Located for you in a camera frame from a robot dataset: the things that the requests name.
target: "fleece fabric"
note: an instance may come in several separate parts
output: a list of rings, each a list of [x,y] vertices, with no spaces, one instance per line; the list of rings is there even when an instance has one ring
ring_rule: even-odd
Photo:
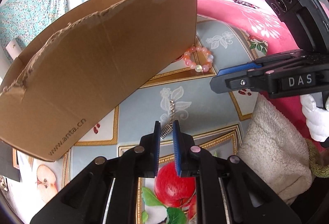
[[[312,184],[305,139],[260,94],[237,155],[287,204]]]

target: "red apple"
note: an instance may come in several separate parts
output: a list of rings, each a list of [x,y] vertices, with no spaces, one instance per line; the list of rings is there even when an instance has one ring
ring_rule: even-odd
[[[189,212],[187,213],[188,220],[191,220],[196,215],[196,212],[197,212],[196,195],[194,195],[190,203]]]
[[[193,196],[195,179],[178,177],[175,164],[171,162],[158,171],[154,181],[154,192],[164,205],[178,208]]]

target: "metal chain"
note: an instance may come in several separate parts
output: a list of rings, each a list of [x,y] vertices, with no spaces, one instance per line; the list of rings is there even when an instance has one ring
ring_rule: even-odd
[[[174,122],[174,114],[175,114],[175,103],[173,100],[170,100],[170,123],[167,124],[161,130],[161,139],[164,139],[170,132],[172,132],[172,123]]]

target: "pink blanket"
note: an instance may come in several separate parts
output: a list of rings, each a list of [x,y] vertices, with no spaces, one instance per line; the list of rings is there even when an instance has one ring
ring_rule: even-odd
[[[224,21],[245,30],[252,37],[262,38],[269,44],[267,54],[298,49],[286,25],[264,0],[243,1],[256,5],[259,9],[240,5],[232,0],[198,0],[198,14]],[[311,139],[299,96],[270,101],[294,124],[303,137]],[[318,142],[314,143],[319,150],[323,149]]]

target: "blue floral fabric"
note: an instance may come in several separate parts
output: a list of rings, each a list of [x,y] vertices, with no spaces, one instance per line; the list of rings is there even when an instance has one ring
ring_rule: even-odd
[[[0,7],[0,40],[5,47],[16,39],[26,47],[42,30],[67,12],[67,0],[8,0]]]

